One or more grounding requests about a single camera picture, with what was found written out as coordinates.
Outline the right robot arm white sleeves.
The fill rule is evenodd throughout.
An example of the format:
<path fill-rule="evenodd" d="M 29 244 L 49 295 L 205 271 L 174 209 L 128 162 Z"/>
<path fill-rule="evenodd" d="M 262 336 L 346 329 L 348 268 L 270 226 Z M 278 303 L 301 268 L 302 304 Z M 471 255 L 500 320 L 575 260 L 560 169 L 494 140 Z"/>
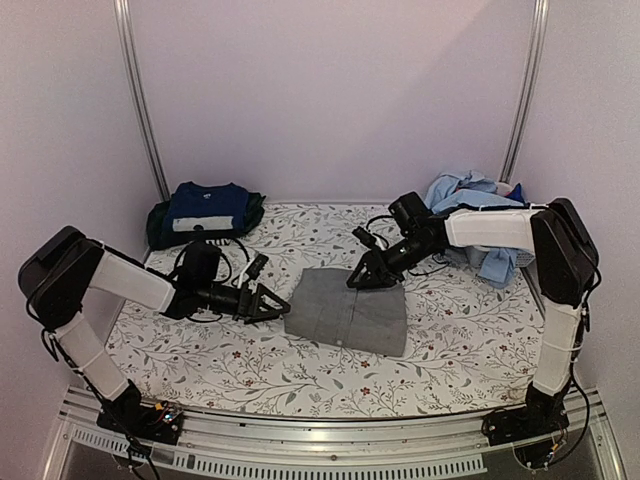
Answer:
<path fill-rule="evenodd" d="M 597 250 L 570 201 L 471 206 L 434 213 L 415 193 L 389 207 L 401 241 L 374 248 L 385 285 L 402 287 L 408 346 L 370 390 L 394 413 L 453 413 L 526 403 L 561 407 L 599 284 Z M 518 284 L 492 288 L 470 268 L 421 265 L 448 249 L 511 249 L 536 260 L 541 306 Z"/>

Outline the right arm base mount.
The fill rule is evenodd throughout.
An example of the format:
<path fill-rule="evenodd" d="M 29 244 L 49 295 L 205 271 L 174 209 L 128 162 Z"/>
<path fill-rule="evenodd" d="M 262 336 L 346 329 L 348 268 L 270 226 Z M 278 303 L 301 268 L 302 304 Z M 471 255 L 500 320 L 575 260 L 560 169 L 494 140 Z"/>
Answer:
<path fill-rule="evenodd" d="M 515 457 L 524 467 L 540 469 L 549 466 L 569 426 L 564 406 L 569 387 L 567 383 L 560 392 L 549 396 L 530 385 L 522 407 L 497 408 L 488 413 L 483 417 L 481 433 L 491 446 L 496 446 L 559 432 L 559 440 L 547 438 L 515 449 Z"/>

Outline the robot arm white sleeves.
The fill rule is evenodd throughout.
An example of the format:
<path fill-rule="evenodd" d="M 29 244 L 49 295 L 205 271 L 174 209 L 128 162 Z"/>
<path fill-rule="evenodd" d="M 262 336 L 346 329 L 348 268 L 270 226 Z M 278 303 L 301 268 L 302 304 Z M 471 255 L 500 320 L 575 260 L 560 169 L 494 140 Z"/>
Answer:
<path fill-rule="evenodd" d="M 70 358 L 98 396 L 119 402 L 136 393 L 107 352 L 116 319 L 103 307 L 126 302 L 170 319 L 191 316 L 205 305 L 202 293 L 218 283 L 221 261 L 212 245 L 188 245 L 168 274 L 65 226 L 20 266 L 17 283 L 28 314 Z"/>
<path fill-rule="evenodd" d="M 394 413 L 453 413 L 526 403 L 561 407 L 599 284 L 597 250 L 570 201 L 471 206 L 434 213 L 415 193 L 389 207 L 401 241 L 374 248 L 385 285 L 402 287 L 408 346 L 370 390 Z M 448 249 L 511 249 L 536 260 L 541 306 L 518 284 L 492 288 L 470 268 L 421 265 Z"/>

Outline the left robot arm white sleeves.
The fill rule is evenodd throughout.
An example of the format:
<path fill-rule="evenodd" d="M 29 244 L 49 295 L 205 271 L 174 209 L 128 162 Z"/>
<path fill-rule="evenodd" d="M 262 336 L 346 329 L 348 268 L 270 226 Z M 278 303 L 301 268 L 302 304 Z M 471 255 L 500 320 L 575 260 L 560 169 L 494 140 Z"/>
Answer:
<path fill-rule="evenodd" d="M 116 319 L 103 307 L 126 302 L 170 319 L 191 316 L 205 305 L 202 293 L 218 283 L 221 261 L 212 245 L 188 245 L 168 274 L 65 226 L 20 266 L 17 283 L 28 314 L 70 358 L 98 396 L 119 402 L 136 393 L 107 352 Z"/>

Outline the grey button-up shirt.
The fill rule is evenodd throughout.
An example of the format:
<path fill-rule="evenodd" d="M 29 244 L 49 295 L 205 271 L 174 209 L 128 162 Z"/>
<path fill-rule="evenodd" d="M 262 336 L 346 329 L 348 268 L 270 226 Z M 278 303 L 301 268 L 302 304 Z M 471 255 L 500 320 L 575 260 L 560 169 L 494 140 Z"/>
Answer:
<path fill-rule="evenodd" d="M 405 290 L 356 290 L 344 269 L 305 269 L 284 316 L 289 335 L 389 357 L 404 355 L 408 321 Z"/>

